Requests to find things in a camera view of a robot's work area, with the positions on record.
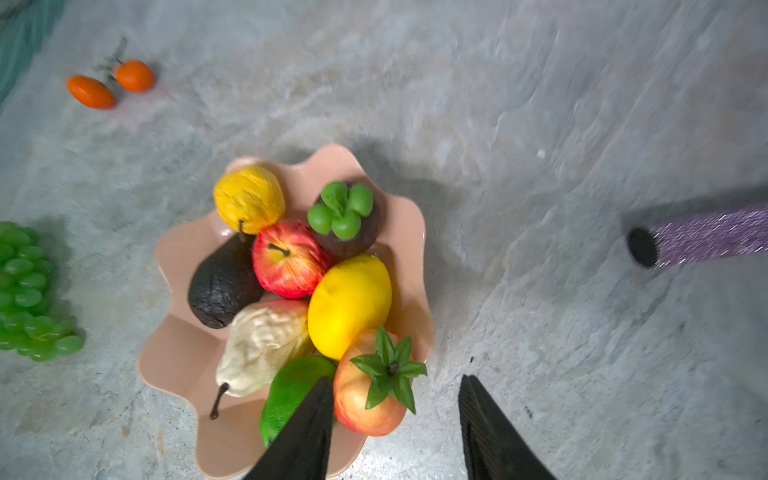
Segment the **yellow fake lemon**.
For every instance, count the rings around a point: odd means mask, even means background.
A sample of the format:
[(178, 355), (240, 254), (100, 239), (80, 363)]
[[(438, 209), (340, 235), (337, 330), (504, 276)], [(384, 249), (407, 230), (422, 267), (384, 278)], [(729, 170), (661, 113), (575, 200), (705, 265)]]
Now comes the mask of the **yellow fake lemon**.
[(363, 254), (338, 263), (309, 303), (312, 343), (323, 356), (340, 360), (360, 332), (384, 326), (392, 296), (389, 272), (379, 258)]

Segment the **red fake apple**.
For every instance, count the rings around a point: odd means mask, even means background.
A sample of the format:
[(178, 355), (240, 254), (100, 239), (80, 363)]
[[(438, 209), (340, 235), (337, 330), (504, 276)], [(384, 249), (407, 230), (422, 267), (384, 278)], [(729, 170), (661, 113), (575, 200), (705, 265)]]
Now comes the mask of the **red fake apple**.
[(263, 228), (252, 247), (252, 265), (261, 287), (286, 299), (311, 296), (333, 265), (330, 255), (301, 221)]

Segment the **small yellow fake pear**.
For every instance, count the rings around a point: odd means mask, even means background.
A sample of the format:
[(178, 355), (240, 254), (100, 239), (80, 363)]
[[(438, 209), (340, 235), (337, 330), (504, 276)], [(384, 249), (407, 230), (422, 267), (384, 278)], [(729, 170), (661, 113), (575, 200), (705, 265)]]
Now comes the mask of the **small yellow fake pear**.
[(233, 230), (257, 235), (278, 223), (286, 213), (286, 200), (278, 178), (258, 165), (223, 175), (213, 190), (220, 218)]

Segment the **dark fake avocado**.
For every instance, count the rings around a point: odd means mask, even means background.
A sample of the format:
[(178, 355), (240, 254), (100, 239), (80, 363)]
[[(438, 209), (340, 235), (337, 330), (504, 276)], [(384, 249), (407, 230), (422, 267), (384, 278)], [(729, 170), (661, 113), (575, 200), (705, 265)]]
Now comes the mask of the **dark fake avocado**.
[(188, 291), (192, 313), (206, 327), (222, 329), (265, 290), (252, 264), (255, 236), (233, 235), (197, 267)]

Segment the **purple glitter tube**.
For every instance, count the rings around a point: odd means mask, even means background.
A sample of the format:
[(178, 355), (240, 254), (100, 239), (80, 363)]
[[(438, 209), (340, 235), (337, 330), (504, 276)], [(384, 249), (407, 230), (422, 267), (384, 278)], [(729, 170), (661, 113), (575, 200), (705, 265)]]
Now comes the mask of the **purple glitter tube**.
[(767, 203), (634, 226), (626, 244), (634, 261), (647, 269), (765, 253)]

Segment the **green fake lime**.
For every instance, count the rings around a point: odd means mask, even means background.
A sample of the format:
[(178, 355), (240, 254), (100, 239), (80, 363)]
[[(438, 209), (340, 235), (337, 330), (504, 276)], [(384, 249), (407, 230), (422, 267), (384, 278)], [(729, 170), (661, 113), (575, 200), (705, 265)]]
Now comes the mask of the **green fake lime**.
[(323, 356), (310, 355), (289, 361), (273, 379), (260, 420), (260, 433), (269, 447), (314, 384), (321, 378), (333, 380), (336, 364)]

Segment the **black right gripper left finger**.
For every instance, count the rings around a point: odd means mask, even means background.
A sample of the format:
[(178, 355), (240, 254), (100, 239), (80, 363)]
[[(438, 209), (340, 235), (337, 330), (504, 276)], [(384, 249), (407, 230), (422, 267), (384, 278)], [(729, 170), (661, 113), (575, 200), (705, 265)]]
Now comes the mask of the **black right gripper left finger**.
[(333, 419), (332, 383), (321, 377), (244, 479), (325, 479)]

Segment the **red fake strawberry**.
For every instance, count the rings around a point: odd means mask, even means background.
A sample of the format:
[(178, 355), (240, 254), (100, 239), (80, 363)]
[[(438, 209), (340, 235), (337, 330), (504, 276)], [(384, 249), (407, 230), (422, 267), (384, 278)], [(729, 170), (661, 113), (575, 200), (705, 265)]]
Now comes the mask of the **red fake strawberry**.
[(415, 413), (413, 380), (427, 374), (413, 358), (413, 342), (384, 328), (359, 333), (342, 356), (333, 390), (336, 419), (370, 437), (391, 434), (407, 412)]

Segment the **orange oval cherry tomato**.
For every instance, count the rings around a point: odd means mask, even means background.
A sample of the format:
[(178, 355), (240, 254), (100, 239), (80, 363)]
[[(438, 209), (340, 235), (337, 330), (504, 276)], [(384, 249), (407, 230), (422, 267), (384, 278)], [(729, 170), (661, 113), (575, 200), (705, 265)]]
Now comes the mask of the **orange oval cherry tomato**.
[(73, 98), (87, 108), (110, 109), (116, 104), (112, 91), (92, 77), (72, 76), (67, 81), (67, 89)]

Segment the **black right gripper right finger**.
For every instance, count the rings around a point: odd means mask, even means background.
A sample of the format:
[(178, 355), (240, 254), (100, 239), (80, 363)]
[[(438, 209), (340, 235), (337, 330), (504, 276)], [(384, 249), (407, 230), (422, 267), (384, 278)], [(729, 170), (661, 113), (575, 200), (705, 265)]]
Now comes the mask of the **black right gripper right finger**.
[(458, 407), (469, 479), (556, 479), (477, 377), (462, 377)]

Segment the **orange cherry tomato with stem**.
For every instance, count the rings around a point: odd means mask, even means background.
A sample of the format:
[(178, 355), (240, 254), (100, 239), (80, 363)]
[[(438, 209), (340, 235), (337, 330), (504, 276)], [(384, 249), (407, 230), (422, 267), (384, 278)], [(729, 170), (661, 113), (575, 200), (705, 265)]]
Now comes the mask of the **orange cherry tomato with stem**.
[(128, 39), (122, 36), (115, 51), (95, 69), (105, 75), (110, 85), (117, 84), (132, 93), (148, 92), (156, 83), (155, 74), (148, 64), (140, 60), (123, 59), (127, 45)]

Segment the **green fake grape bunch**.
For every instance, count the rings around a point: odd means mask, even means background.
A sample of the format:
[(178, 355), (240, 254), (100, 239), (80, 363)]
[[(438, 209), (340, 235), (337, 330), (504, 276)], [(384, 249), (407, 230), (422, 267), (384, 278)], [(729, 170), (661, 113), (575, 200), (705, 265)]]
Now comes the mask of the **green fake grape bunch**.
[(74, 322), (52, 316), (49, 287), (56, 266), (39, 245), (38, 233), (1, 223), (1, 349), (34, 362), (77, 353), (84, 339)]

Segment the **pink scalloped fruit bowl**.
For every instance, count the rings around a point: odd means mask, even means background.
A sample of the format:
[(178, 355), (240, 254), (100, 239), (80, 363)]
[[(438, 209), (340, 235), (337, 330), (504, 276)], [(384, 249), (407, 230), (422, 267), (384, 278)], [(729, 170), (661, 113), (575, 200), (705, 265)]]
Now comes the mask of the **pink scalloped fruit bowl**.
[[(231, 161), (226, 169), (233, 171), (252, 164), (278, 178), (290, 219), (305, 214), (321, 188), (331, 181), (373, 183), (355, 155), (338, 144), (327, 144), (296, 165), (251, 156)], [(412, 200), (389, 194), (378, 186), (372, 190), (382, 204), (383, 223), (371, 250), (387, 266), (393, 282), (393, 304), (386, 328), (411, 338), (414, 359), (426, 362), (435, 343), (435, 321), (424, 282), (425, 219)], [(197, 464), (204, 475), (213, 479), (247, 473), (265, 451), (259, 422), (267, 389), (243, 398), (225, 396), (219, 418), (209, 418), (218, 391), (215, 371), (229, 332), (203, 326), (188, 304), (189, 285), (198, 265), (232, 234), (219, 215), (210, 212), (161, 237), (155, 256), (171, 292), (171, 306), (138, 361), (138, 371), (146, 384), (185, 400), (194, 409)]]

